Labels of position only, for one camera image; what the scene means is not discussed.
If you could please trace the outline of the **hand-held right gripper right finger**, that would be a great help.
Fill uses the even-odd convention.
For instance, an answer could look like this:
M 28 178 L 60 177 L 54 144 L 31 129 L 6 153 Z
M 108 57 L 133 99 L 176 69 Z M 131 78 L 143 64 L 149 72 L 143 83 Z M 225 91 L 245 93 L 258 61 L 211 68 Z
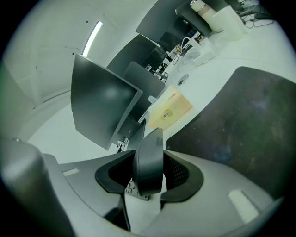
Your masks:
M 188 200 L 166 203 L 142 231 L 145 237 L 253 237 L 283 202 L 226 165 L 175 151 L 167 154 L 199 168 L 203 184 Z

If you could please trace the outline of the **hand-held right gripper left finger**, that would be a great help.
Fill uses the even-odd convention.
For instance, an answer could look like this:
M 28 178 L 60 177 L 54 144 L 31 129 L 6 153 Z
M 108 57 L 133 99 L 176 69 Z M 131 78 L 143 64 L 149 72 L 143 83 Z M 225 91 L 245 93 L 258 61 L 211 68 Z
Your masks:
M 124 192 L 132 176 L 134 151 L 59 164 L 43 159 L 60 204 L 75 232 L 129 232 Z

